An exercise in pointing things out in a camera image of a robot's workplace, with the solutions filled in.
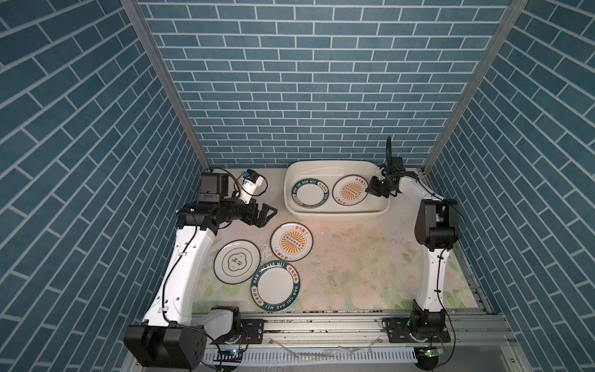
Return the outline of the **orange sunburst plate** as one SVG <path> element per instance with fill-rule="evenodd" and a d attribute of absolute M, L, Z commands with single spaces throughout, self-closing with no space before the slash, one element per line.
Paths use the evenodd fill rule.
<path fill-rule="evenodd" d="M 359 175 L 347 175 L 333 186 L 333 199 L 341 206 L 355 206 L 367 197 L 369 184 Z"/>
<path fill-rule="evenodd" d="M 307 226 L 285 223 L 272 233 L 270 246 L 272 253 L 280 260 L 297 262 L 311 253 L 314 238 Z"/>

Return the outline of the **green rim plate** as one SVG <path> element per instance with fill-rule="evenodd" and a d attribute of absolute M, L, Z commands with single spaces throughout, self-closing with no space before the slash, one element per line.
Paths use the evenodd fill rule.
<path fill-rule="evenodd" d="M 327 185 L 316 178 L 305 178 L 291 188 L 291 198 L 302 208 L 317 209 L 323 206 L 329 197 Z"/>
<path fill-rule="evenodd" d="M 283 260 L 273 260 L 257 269 L 250 282 L 250 294 L 265 312 L 281 312 L 298 298 L 301 279 L 296 268 Z"/>

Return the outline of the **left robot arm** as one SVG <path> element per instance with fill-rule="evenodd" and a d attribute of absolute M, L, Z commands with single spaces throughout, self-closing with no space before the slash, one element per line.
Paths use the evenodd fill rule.
<path fill-rule="evenodd" d="M 198 277 L 220 229 L 238 220 L 262 228 L 277 215 L 268 204 L 259 205 L 258 187 L 265 176 L 246 170 L 236 178 L 223 168 L 201 174 L 195 201 L 177 211 L 173 252 L 164 279 L 150 308 L 138 325 L 130 325 L 124 345 L 142 367 L 192 371 L 203 360 L 207 346 L 243 340 L 237 307 L 215 307 L 192 324 Z"/>

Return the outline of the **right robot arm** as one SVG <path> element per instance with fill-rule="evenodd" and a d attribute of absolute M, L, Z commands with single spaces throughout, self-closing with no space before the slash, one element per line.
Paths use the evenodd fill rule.
<path fill-rule="evenodd" d="M 449 256 L 459 240 L 456 202 L 436 194 L 415 173 L 399 171 L 384 178 L 373 176 L 367 193 L 376 197 L 404 195 L 418 206 L 414 236 L 423 256 L 423 276 L 409 319 L 385 319 L 392 342 L 450 341 L 449 314 L 444 304 L 444 282 Z"/>

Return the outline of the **white plastic bin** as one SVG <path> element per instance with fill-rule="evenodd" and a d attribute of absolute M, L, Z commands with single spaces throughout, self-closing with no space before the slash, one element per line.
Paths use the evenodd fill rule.
<path fill-rule="evenodd" d="M 284 202 L 287 210 L 295 218 L 311 221 L 361 221 L 383 215 L 390 207 L 386 198 L 375 197 L 367 193 L 367 197 L 355 206 L 341 206 L 333 199 L 333 186 L 347 175 L 359 175 L 370 182 L 373 176 L 380 176 L 380 168 L 367 161 L 299 161 L 289 166 L 284 179 Z M 329 191 L 327 202 L 317 209 L 306 209 L 298 206 L 291 198 L 291 188 L 305 178 L 316 178 L 323 181 Z"/>

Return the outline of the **white plate grey flower outline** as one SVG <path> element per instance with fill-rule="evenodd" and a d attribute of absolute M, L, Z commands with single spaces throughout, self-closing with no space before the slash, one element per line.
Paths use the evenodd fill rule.
<path fill-rule="evenodd" d="M 235 240 L 226 244 L 216 255 L 214 272 L 221 282 L 238 285 L 254 275 L 260 267 L 261 255 L 249 240 Z"/>

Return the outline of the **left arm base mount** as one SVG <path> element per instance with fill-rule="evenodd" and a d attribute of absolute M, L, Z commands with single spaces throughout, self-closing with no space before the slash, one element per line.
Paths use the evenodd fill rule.
<path fill-rule="evenodd" d="M 265 321 L 263 319 L 243 319 L 232 325 L 232 330 L 216 341 L 228 345 L 262 344 Z"/>

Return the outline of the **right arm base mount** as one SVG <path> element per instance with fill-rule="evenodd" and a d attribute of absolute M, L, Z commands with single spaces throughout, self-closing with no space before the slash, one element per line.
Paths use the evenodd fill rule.
<path fill-rule="evenodd" d="M 380 324 L 389 343 L 449 343 L 452 340 L 442 321 L 391 317 L 381 319 Z"/>

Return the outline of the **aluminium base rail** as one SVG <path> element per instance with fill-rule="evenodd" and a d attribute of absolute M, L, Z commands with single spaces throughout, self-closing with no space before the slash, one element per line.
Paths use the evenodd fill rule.
<path fill-rule="evenodd" d="M 502 316 L 480 311 L 449 313 L 449 343 L 389 343 L 383 318 L 403 312 L 303 312 L 241 314 L 265 321 L 262 344 L 209 345 L 194 371 L 395 370 L 527 371 L 529 363 Z M 132 370 L 142 367 L 130 353 Z"/>

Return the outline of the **right corner aluminium post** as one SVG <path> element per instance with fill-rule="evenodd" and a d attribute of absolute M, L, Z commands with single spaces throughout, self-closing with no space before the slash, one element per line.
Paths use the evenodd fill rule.
<path fill-rule="evenodd" d="M 510 1 L 508 7 L 502 15 L 497 28 L 494 31 L 494 35 L 489 39 L 486 48 L 477 63 L 471 77 L 464 87 L 461 96 L 457 103 L 454 105 L 451 111 L 449 119 L 437 137 L 437 140 L 432 147 L 429 156 L 421 167 L 423 175 L 428 175 L 433 167 L 436 165 L 441 152 L 445 149 L 448 144 L 450 137 L 453 135 L 455 129 L 458 127 L 460 119 L 463 117 L 468 108 L 472 98 L 474 97 L 477 89 L 486 77 L 492 63 L 494 63 L 498 52 L 504 45 L 508 35 L 512 31 L 514 25 L 517 23 L 522 11 L 528 4 L 528 0 L 513 0 Z"/>

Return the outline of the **corner aluminium post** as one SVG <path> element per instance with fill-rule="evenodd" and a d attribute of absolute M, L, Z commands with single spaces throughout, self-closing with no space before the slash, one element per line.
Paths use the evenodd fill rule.
<path fill-rule="evenodd" d="M 421 167 L 423 175 L 428 175 L 433 167 L 436 165 L 441 152 L 445 149 L 448 144 L 450 137 L 453 135 L 455 129 L 458 127 L 460 119 L 463 117 L 468 108 L 472 98 L 474 97 L 477 89 L 486 77 L 492 63 L 494 63 L 498 52 L 504 45 L 508 35 L 512 31 L 514 25 L 517 23 L 522 11 L 528 4 L 528 0 L 513 0 L 510 1 L 508 7 L 502 15 L 497 28 L 494 31 L 494 35 L 489 39 L 486 48 L 477 63 L 471 77 L 464 87 L 461 96 L 457 103 L 454 105 L 451 111 L 449 119 L 437 137 L 437 140 L 432 147 L 429 156 Z"/>
<path fill-rule="evenodd" d="M 198 158 L 199 164 L 201 164 L 204 169 L 210 168 L 211 165 L 209 164 L 209 159 L 207 158 L 199 142 L 195 128 L 189 115 L 187 114 L 187 110 L 184 107 L 173 79 L 170 76 L 167 65 L 161 56 L 159 48 L 155 42 L 155 39 L 153 38 L 152 32 L 150 31 L 148 23 L 143 15 L 139 2 L 133 0 L 122 0 L 121 4 L 130 20 L 130 23 L 133 26 L 133 29 L 136 32 L 136 35 L 139 38 L 139 41 L 141 42 L 141 45 L 143 46 L 143 49 L 146 52 L 147 58 L 149 59 L 157 77 L 161 82 L 161 85 L 163 86 L 164 92 L 181 123 L 181 127 L 184 130 Z"/>

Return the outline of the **left corner aluminium post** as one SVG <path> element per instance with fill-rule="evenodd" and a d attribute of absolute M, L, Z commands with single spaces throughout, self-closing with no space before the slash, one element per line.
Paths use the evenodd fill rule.
<path fill-rule="evenodd" d="M 133 0 L 122 0 L 121 4 L 130 20 L 130 23 L 133 26 L 133 29 L 136 32 L 136 35 L 139 38 L 139 41 L 141 42 L 141 45 L 143 46 L 143 49 L 146 52 L 147 58 L 149 59 L 157 77 L 161 82 L 161 85 L 163 86 L 164 92 L 181 123 L 181 127 L 184 130 L 198 158 L 199 164 L 201 164 L 204 169 L 210 168 L 211 165 L 209 164 L 209 159 L 207 158 L 199 142 L 195 128 L 189 115 L 187 114 L 187 110 L 184 107 L 173 79 L 170 76 L 167 65 L 161 56 L 159 48 L 155 42 L 155 39 L 153 38 L 152 32 L 150 31 L 148 23 L 143 15 L 139 2 Z"/>

